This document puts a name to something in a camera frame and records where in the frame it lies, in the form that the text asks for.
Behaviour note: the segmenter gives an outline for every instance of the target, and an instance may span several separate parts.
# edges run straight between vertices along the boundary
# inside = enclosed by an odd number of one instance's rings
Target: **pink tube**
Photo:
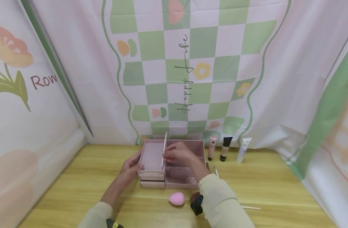
[[[208,150],[208,160],[211,161],[213,158],[214,148],[216,147],[216,142],[218,137],[211,136],[209,138],[210,138],[210,142],[209,142],[209,150]]]

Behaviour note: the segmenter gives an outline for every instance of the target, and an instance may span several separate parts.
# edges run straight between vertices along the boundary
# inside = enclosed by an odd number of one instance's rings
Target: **makeup sponge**
[[[181,192],[175,192],[169,197],[169,202],[175,206],[181,206],[184,204],[184,195]]]

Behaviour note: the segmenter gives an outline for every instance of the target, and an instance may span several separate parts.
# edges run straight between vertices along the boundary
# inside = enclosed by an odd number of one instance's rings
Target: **checkered backdrop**
[[[287,3],[258,0],[128,0],[107,3],[109,40],[122,63],[122,93],[140,142],[237,137],[249,122],[245,100],[260,75],[254,62]]]

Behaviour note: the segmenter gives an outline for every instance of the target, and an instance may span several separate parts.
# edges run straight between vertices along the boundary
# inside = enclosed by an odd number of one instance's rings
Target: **pink storage box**
[[[139,164],[145,166],[138,171],[142,187],[198,189],[198,183],[190,168],[183,163],[164,162],[162,153],[166,146],[182,141],[205,165],[206,158],[202,140],[147,139],[143,145]]]

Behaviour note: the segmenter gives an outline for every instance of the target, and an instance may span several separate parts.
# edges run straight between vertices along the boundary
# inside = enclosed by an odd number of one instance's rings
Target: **fabric wall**
[[[313,157],[303,183],[332,220],[348,228],[348,103]]]
[[[348,227],[343,202],[327,204],[329,192],[316,192],[325,185],[307,176],[325,178],[314,160],[348,99],[348,0],[29,2],[92,143],[140,144],[168,132],[218,136],[218,145],[233,136],[238,146],[252,137],[250,148],[278,151]]]
[[[84,144],[18,2],[0,0],[0,228],[15,227]]]

